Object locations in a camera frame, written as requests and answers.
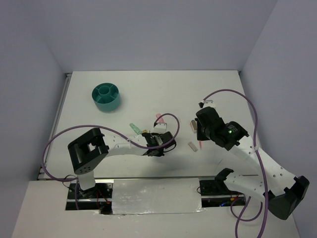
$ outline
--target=white wall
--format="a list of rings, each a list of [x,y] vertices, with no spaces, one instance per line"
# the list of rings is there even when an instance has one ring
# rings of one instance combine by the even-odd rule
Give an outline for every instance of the white wall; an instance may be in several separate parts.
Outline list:
[[[22,0],[74,70],[242,69],[277,0]]]
[[[19,0],[0,2],[0,236],[11,237],[40,168],[64,74]]]
[[[316,44],[317,1],[279,0],[241,74],[264,149],[311,182],[294,211],[301,238],[317,237]]]

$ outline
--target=white table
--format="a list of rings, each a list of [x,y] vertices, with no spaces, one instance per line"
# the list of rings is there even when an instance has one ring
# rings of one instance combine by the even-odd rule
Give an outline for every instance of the white table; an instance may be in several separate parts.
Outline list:
[[[114,83],[121,93],[122,104],[114,113],[100,112],[91,98],[93,88],[104,82]],[[202,177],[216,175],[226,167],[241,174],[254,174],[248,165],[213,142],[203,142],[203,149],[198,152],[193,152],[187,145],[192,141],[198,147],[196,135],[189,126],[189,121],[199,110],[198,102],[210,92],[223,88],[243,93],[236,71],[74,72],[56,132],[74,125],[99,124],[134,135],[129,127],[131,122],[141,129],[150,129],[157,113],[169,112],[178,116],[181,123],[175,150],[160,158],[106,157],[95,169],[95,177]],[[226,92],[214,95],[212,99],[225,122],[237,121],[249,134],[253,133],[254,124],[243,98]],[[172,118],[164,120],[168,130],[174,133],[176,122]],[[73,173],[67,145],[87,130],[70,131],[53,143],[47,157],[47,168],[53,175],[62,178]],[[59,182],[30,182],[13,238],[234,237],[236,219],[228,207],[187,214],[99,215],[96,211],[65,211],[66,198],[67,189]],[[241,209],[234,208],[237,214]],[[259,203],[252,201],[245,218],[254,217],[258,210]],[[256,237],[261,222],[262,215],[253,222],[241,222],[240,237]],[[282,221],[269,213],[263,238],[272,237],[299,238],[293,216]]]
[[[65,211],[67,189],[56,181],[29,183],[13,238],[233,238],[236,219],[229,207],[199,213],[151,215],[99,215],[96,211]],[[238,214],[242,207],[235,207]],[[245,218],[257,214],[250,205]],[[254,238],[262,216],[241,222],[239,237]],[[290,216],[286,221],[268,214],[263,238],[299,238]]]
[[[103,113],[95,106],[91,92],[97,85],[110,82],[120,91],[121,105],[114,113]],[[199,148],[189,122],[200,109],[200,102],[209,93],[223,88],[243,93],[237,71],[90,71],[74,72],[62,107],[56,132],[81,124],[98,124],[135,135],[129,124],[150,129],[157,113],[173,113],[181,124],[176,138],[177,148],[165,157],[112,156],[106,157],[95,169],[97,178],[202,177],[214,176],[223,168],[232,168],[243,175],[255,174],[236,156],[203,142],[203,149],[193,152],[192,141]],[[240,123],[251,135],[253,120],[245,99],[222,92],[212,96],[219,115],[225,122]],[[176,131],[173,118],[165,117],[168,130]],[[50,148],[48,170],[62,178],[73,174],[67,145],[85,133],[76,129],[57,138]]]

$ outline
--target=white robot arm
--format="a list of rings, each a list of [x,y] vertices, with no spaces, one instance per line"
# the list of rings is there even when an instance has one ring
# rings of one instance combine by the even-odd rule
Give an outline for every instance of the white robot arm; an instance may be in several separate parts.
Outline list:
[[[99,128],[87,131],[68,145],[69,155],[73,169],[78,177],[79,185],[84,193],[89,193],[95,188],[94,168],[104,157],[114,155],[139,155],[139,156],[164,156],[164,149],[176,146],[170,132],[142,133],[132,136],[129,141],[115,135],[103,135]],[[133,145],[130,141],[141,145],[143,148]]]
[[[253,147],[253,140],[238,123],[225,124],[214,108],[204,107],[196,113],[197,139],[212,140],[218,146],[238,156],[250,165],[257,175],[262,171],[256,150],[261,156],[268,184],[268,209],[280,219],[286,220],[304,199],[309,181],[285,170],[261,148]],[[242,176],[232,169],[224,169],[216,177],[222,189],[238,191],[264,202],[264,184],[260,180]]]

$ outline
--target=teal container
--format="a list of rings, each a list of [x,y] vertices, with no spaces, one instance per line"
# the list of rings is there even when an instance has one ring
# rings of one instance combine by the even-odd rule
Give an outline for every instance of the teal container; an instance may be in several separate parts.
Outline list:
[[[92,92],[97,108],[102,112],[112,112],[120,105],[120,94],[112,83],[99,84]]]

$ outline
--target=wire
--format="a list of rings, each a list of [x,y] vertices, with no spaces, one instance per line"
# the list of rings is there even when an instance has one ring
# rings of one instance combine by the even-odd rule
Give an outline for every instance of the wire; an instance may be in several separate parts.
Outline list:
[[[171,116],[171,117],[174,117],[177,121],[177,130],[176,130],[176,133],[174,134],[174,136],[166,143],[162,144],[162,145],[158,145],[158,146],[153,146],[153,147],[147,147],[147,146],[142,146],[142,145],[139,145],[137,143],[135,143],[134,141],[131,141],[129,140],[129,138],[127,136],[125,136],[124,134],[116,131],[116,130],[113,130],[111,128],[108,128],[108,127],[105,127],[105,126],[102,126],[102,125],[77,125],[77,126],[73,126],[73,127],[70,127],[70,128],[67,128],[65,130],[62,130],[61,132],[57,133],[56,135],[54,135],[49,141],[48,143],[46,144],[45,148],[44,148],[44,151],[42,153],[42,160],[41,160],[41,166],[45,172],[45,174],[47,174],[51,179],[53,180],[56,180],[56,181],[59,181],[59,182],[70,182],[70,181],[74,181],[77,179],[77,177],[75,178],[65,178],[65,179],[62,179],[62,178],[57,178],[57,177],[54,177],[53,175],[50,174],[50,172],[47,170],[46,166],[45,166],[45,152],[48,148],[48,146],[57,138],[59,137],[60,135],[64,134],[65,132],[68,132],[70,130],[74,130],[74,129],[78,129],[78,128],[85,128],[85,127],[94,127],[94,128],[100,128],[100,129],[104,129],[104,130],[108,130],[108,131],[111,131],[119,136],[121,136],[122,138],[124,138],[125,140],[129,141],[131,144],[135,145],[136,147],[139,147],[139,148],[142,148],[142,149],[147,149],[147,150],[154,150],[154,149],[159,149],[159,148],[162,148],[162,147],[165,147],[166,145],[168,145],[169,143],[171,143],[175,138],[176,136],[178,135],[178,132],[179,132],[179,128],[180,128],[180,123],[179,123],[179,120],[178,118],[171,114],[171,113],[165,113],[163,115],[161,115],[160,117],[158,117],[156,119],[156,121],[154,122],[154,124],[163,116]]]
[[[100,210],[99,204],[98,204],[98,191],[97,191],[97,207],[98,207],[98,210]]]
[[[105,196],[100,192],[100,190],[98,189],[98,192],[100,193],[100,195],[104,198],[104,200],[106,201],[107,204],[110,204],[110,202],[105,198]]]
[[[76,209],[79,210],[77,193],[78,193],[78,180],[76,180],[76,185],[75,185],[75,205],[76,205]]]
[[[235,218],[238,218],[238,216],[233,212],[233,205],[236,203],[236,201],[238,200],[241,200],[242,198],[241,197],[237,197],[232,203],[231,203],[231,206],[230,206],[230,210],[231,210],[231,213],[232,215],[235,217]],[[251,219],[240,219],[241,221],[243,222],[251,222],[251,221],[254,221],[256,218],[259,217],[259,215],[261,214],[262,212],[262,208],[263,208],[263,203],[261,202],[261,206],[260,206],[260,210],[259,212],[257,213],[257,215],[254,217],[254,218],[251,218]]]
[[[236,94],[240,95],[241,97],[245,98],[248,101],[248,103],[251,105],[252,110],[254,112],[254,117],[255,117],[254,132],[253,132],[253,146],[255,148],[256,145],[257,145],[256,139],[257,139],[257,130],[258,130],[258,113],[257,113],[257,110],[256,110],[255,106],[253,105],[252,101],[249,98],[247,98],[245,95],[243,95],[242,93],[239,93],[238,91],[235,91],[235,90],[232,90],[232,89],[220,89],[220,90],[214,91],[213,93],[210,93],[208,96],[206,96],[203,99],[203,101],[205,101],[210,96],[212,96],[212,95],[214,95],[216,93],[219,93],[219,92],[233,92],[233,93],[236,93]],[[258,157],[259,164],[260,164],[260,167],[261,167],[261,172],[262,172],[262,175],[263,175],[264,197],[265,197],[263,221],[262,221],[260,232],[259,232],[259,234],[257,236],[257,238],[261,238],[262,235],[263,235],[263,232],[265,230],[265,225],[266,225],[266,220],[267,220],[267,213],[268,213],[268,186],[267,186],[267,179],[266,179],[264,165],[263,165],[263,162],[262,162],[262,159],[261,159],[261,156],[260,156],[258,150],[256,150],[256,155]],[[243,209],[242,209],[242,211],[241,211],[241,213],[240,213],[240,215],[239,215],[239,217],[237,219],[236,226],[235,226],[235,236],[236,236],[236,238],[238,238],[238,225],[239,225],[239,222],[241,220],[241,217],[242,217],[244,211],[247,208],[247,204],[250,201],[250,199],[251,199],[251,197],[249,197],[246,205],[243,207]]]
[[[167,152],[169,152],[169,151],[172,151],[172,150],[175,149],[175,148],[176,148],[176,144],[175,144],[174,147],[171,148],[170,150],[164,151],[164,153],[167,153]]]
[[[74,176],[74,177],[76,177],[75,175],[67,175],[64,179],[67,179],[69,176]],[[65,181],[62,182],[62,184],[63,184],[65,187],[67,187],[67,188],[68,188],[69,190],[71,190],[71,191],[74,191],[72,188],[66,186],[64,183],[65,183]]]

